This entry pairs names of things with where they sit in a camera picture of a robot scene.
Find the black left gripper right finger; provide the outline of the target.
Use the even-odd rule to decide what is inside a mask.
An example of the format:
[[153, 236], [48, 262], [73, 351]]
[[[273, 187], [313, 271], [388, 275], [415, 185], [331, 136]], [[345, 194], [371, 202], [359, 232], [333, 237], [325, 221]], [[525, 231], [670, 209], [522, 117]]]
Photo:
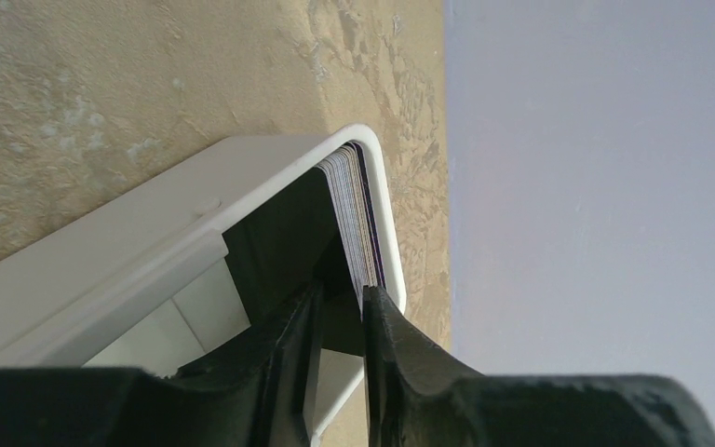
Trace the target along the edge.
[[362, 294], [372, 446], [715, 446], [694, 397], [659, 375], [485, 375]]

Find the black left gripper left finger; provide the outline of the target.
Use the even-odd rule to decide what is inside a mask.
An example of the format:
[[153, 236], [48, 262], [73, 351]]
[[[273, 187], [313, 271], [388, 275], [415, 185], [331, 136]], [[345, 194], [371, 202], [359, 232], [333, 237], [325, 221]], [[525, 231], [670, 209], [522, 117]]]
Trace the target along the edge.
[[0, 446], [307, 446], [321, 283], [172, 376], [139, 368], [0, 369]]

